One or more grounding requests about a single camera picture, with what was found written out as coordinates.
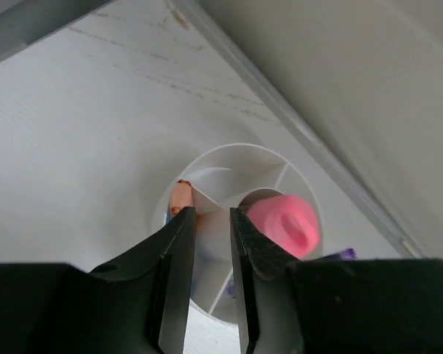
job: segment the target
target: pink toy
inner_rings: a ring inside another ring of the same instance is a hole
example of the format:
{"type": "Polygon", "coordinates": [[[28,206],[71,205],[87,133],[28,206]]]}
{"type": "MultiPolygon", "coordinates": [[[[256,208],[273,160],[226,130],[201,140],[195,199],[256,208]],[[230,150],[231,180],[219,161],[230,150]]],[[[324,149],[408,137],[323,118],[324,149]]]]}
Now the pink toy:
{"type": "Polygon", "coordinates": [[[319,243],[315,212],[297,195],[262,199],[251,206],[248,217],[261,233],[297,258],[307,256],[319,243]]]}

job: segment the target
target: orange object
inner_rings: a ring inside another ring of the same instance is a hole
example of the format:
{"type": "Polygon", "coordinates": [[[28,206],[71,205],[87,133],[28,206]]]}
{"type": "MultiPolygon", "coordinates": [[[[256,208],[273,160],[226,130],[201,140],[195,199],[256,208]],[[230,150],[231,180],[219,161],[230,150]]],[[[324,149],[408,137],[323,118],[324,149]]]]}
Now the orange object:
{"type": "Polygon", "coordinates": [[[170,214],[176,216],[184,207],[193,207],[192,184],[181,179],[170,195],[170,214]]]}

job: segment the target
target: white table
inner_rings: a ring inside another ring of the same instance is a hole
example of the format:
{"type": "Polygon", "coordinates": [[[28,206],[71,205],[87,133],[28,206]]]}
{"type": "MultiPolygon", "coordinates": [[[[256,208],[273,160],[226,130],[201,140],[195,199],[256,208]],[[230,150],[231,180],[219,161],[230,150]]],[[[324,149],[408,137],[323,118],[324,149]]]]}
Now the white table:
{"type": "MultiPolygon", "coordinates": [[[[163,0],[118,0],[0,63],[0,261],[92,269],[147,236],[185,165],[230,142],[303,172],[326,253],[398,257],[191,24],[163,0]]],[[[187,352],[235,353],[236,337],[190,312],[187,352]]]]}

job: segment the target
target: pink cup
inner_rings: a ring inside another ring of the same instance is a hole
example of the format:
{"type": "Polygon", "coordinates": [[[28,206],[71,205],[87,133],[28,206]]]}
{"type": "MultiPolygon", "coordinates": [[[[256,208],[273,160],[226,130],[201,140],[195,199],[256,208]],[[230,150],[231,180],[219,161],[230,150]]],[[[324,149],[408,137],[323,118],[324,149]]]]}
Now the pink cup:
{"type": "Polygon", "coordinates": [[[307,256],[319,244],[315,212],[297,195],[262,199],[251,206],[247,215],[261,233],[297,258],[307,256]]]}

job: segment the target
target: white container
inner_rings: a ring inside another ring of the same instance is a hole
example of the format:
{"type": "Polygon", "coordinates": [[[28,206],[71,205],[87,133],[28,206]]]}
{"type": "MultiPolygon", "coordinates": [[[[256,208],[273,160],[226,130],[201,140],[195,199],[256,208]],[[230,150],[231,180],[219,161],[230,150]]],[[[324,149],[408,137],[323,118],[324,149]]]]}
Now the white container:
{"type": "Polygon", "coordinates": [[[315,210],[320,243],[305,259],[322,255],[322,217],[301,173],[273,151],[251,144],[216,147],[176,176],[161,196],[151,223],[157,232],[166,220],[170,193],[179,179],[190,181],[197,214],[197,240],[191,304],[206,314],[236,323],[234,300],[225,292],[232,276],[229,208],[278,194],[299,195],[315,210]]]}

